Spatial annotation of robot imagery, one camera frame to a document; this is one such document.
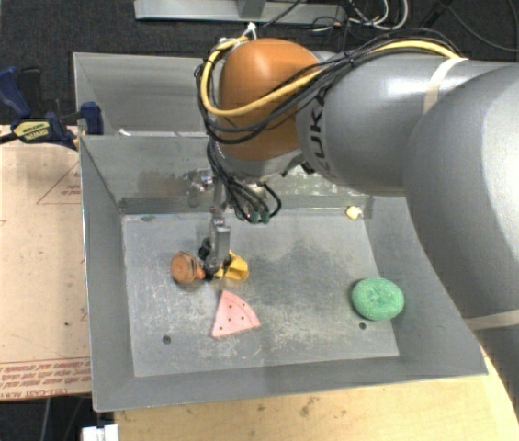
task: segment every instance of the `pink foam slice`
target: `pink foam slice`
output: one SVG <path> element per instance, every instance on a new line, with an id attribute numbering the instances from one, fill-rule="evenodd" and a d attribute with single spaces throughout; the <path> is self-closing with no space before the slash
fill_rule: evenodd
<path id="1" fill-rule="evenodd" d="M 244 300 L 223 290 L 216 310 L 212 337 L 221 338 L 261 326 L 259 319 Z"/>

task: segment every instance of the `green sponge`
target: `green sponge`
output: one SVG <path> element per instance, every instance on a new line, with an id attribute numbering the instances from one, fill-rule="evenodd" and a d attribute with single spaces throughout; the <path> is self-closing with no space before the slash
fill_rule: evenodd
<path id="1" fill-rule="evenodd" d="M 351 293 L 359 314 L 373 321 L 389 320 L 404 308 L 404 294 L 398 286 L 383 277 L 359 281 Z"/>

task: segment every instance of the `wooden board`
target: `wooden board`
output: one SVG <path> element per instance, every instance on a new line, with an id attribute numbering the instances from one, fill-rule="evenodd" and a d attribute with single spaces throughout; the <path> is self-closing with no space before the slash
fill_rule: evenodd
<path id="1" fill-rule="evenodd" d="M 490 374 L 115 413 L 122 441 L 519 441 L 513 406 Z"/>

